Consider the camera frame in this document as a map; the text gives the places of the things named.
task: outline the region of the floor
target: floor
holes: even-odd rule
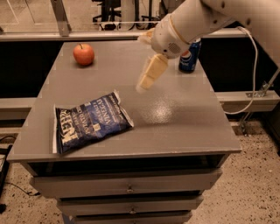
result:
[[[248,122],[244,136],[237,122],[230,122],[240,139],[242,153],[233,154],[223,165],[223,174],[213,188],[204,192],[199,208],[192,211],[188,224],[280,223],[280,157],[279,147],[262,120]],[[12,164],[6,182],[35,193],[29,185],[30,174]],[[56,201],[42,196],[30,197],[14,185],[6,184],[0,199],[6,211],[1,224],[63,223]]]

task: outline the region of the red apple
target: red apple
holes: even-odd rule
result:
[[[95,52],[91,45],[79,44],[73,49],[75,60],[82,66],[88,66],[93,63]]]

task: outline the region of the dresser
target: dresser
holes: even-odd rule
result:
[[[194,73],[181,73],[171,59],[152,89],[139,94],[135,85],[154,54],[149,46],[87,43],[95,51],[87,67],[72,56],[78,43],[64,43],[8,160],[21,163],[30,184],[57,200],[66,223],[187,222],[228,156],[241,151],[203,68],[198,63]],[[114,90],[135,127],[53,154],[53,107],[70,109]]]

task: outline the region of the blue can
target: blue can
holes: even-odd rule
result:
[[[188,51],[180,56],[178,69],[186,74],[190,74],[195,70],[196,62],[200,55],[201,39],[193,42]]]

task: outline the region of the snack bag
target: snack bag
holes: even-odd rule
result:
[[[134,126],[114,91],[75,108],[55,108],[53,153],[93,144]]]

